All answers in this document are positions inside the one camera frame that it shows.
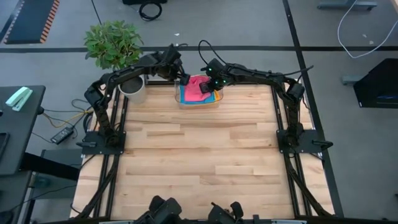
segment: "yellow cable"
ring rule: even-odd
[[[46,113],[43,113],[43,115],[50,121],[50,124],[51,124],[53,127],[55,127],[55,128],[61,128],[62,126],[68,124],[69,121],[71,121],[71,120],[73,120],[73,119],[75,119],[75,118],[78,118],[78,117],[81,116],[81,115],[84,115],[84,114],[87,114],[87,113],[91,113],[92,111],[93,111],[93,110],[89,110],[89,111],[84,111],[84,112],[78,113],[78,114],[74,115],[73,117],[71,117],[70,119],[64,121],[64,122],[63,122],[62,124],[60,124],[60,125],[55,125],[55,124],[52,122],[52,119],[50,118],[50,116],[47,115]]]

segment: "black desk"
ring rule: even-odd
[[[37,113],[43,100],[44,86],[27,86],[33,93],[20,111],[13,111],[6,105],[7,99],[21,86],[0,87],[0,133],[8,132],[10,138],[0,157],[0,175],[15,174],[19,170],[31,170],[70,180],[77,180],[79,170],[25,152]]]
[[[6,105],[6,101],[20,87],[0,87],[3,110],[3,115],[0,116],[0,133],[10,134],[6,150],[0,158],[0,175],[15,174],[19,170],[45,91],[44,86],[27,86],[33,93],[22,109],[16,112]]]
[[[10,134],[0,157],[0,212],[21,204],[27,192],[32,172],[78,180],[79,169],[25,152],[45,91],[44,86],[27,86],[33,90],[20,111],[14,111],[6,101],[21,86],[0,86],[0,133]],[[17,223],[22,206],[12,210],[11,223]]]

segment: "wooden tabletop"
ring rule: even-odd
[[[207,218],[211,202],[228,208],[234,201],[241,203],[245,218],[293,218],[271,89],[227,87],[219,108],[203,110],[181,110],[174,93],[173,87],[149,86],[145,103],[128,106],[112,219],[136,219],[155,195],[176,198],[182,218]],[[301,122],[312,128],[306,109]],[[81,210],[96,191],[102,160],[96,156],[80,172],[75,209]],[[307,187],[333,213],[321,161],[309,154],[301,160]]]

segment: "black floor mat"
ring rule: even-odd
[[[39,44],[49,36],[59,0],[23,0],[4,38],[5,44]]]

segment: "green leaves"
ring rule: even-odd
[[[102,69],[120,69],[139,60],[144,44],[132,24],[124,21],[104,22],[103,25],[91,26],[86,32],[86,59],[96,58],[95,65]]]

